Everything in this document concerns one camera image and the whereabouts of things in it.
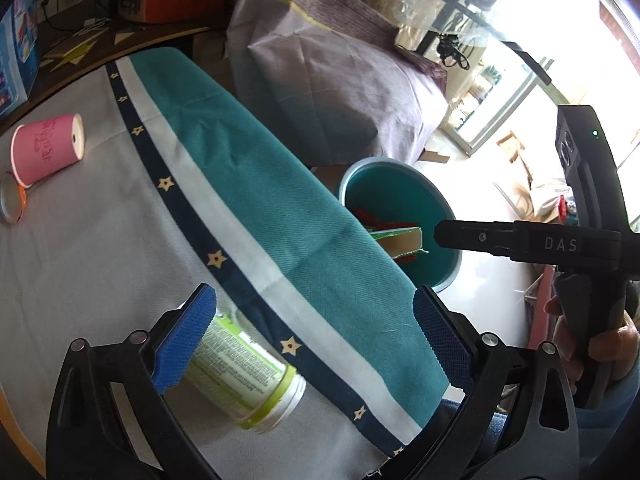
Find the person's right hand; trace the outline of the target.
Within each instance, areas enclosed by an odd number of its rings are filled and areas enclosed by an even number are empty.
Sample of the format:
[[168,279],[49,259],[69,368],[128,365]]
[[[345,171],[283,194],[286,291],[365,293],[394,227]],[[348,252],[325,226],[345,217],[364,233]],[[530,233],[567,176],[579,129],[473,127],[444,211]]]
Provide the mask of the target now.
[[[555,297],[544,305],[544,312],[555,315],[556,321],[553,343],[559,350],[562,364],[570,383],[572,393],[577,391],[577,383],[582,379],[585,365],[578,356],[578,341],[562,315],[560,303]],[[624,311],[624,324],[615,330],[606,330],[594,336],[588,346],[588,356],[599,363],[612,365],[611,379],[618,382],[625,378],[634,367],[639,351],[639,333],[634,320]]]

